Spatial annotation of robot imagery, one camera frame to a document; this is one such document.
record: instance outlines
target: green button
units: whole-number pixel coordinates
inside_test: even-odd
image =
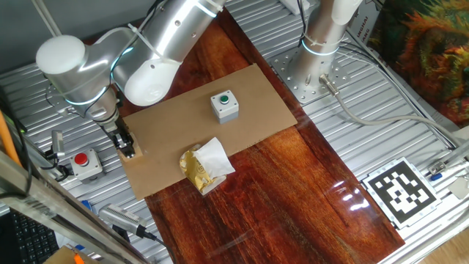
[[[222,104],[227,104],[228,101],[229,101],[228,96],[222,95],[222,96],[220,97],[220,103],[222,103]]]

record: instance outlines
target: cardboard box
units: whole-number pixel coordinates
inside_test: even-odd
[[[358,7],[356,16],[352,18],[350,31],[365,45],[368,43],[374,24],[378,19],[381,8],[372,0],[363,0]]]
[[[210,98],[226,90],[237,98],[239,116],[221,125]],[[138,200],[183,180],[179,159],[195,144],[217,137],[230,156],[297,123],[257,65],[136,112],[124,121],[143,153],[123,162]]]
[[[99,264],[97,260],[93,260],[91,257],[86,256],[82,252],[77,251],[81,259],[85,264]],[[44,264],[75,264],[75,252],[66,246],[61,247],[55,252],[52,257],[49,257]]]

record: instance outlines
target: emergency stop button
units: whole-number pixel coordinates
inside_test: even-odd
[[[75,156],[75,163],[80,166],[86,166],[88,162],[88,156],[85,153],[79,153]]]

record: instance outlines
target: crumpled paper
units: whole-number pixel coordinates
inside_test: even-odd
[[[210,179],[235,172],[223,146],[216,137],[197,151],[193,151],[193,155],[205,168]]]
[[[213,138],[203,147],[197,144],[186,151],[181,156],[180,167],[203,195],[220,185],[227,174],[235,172],[217,138]]]

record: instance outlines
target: reddish wood surface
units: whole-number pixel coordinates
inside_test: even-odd
[[[236,172],[205,197],[186,179],[145,199],[177,262],[377,263],[403,245],[226,10],[189,53],[166,99],[253,63],[298,124],[231,156]],[[121,112],[138,110],[127,104]]]

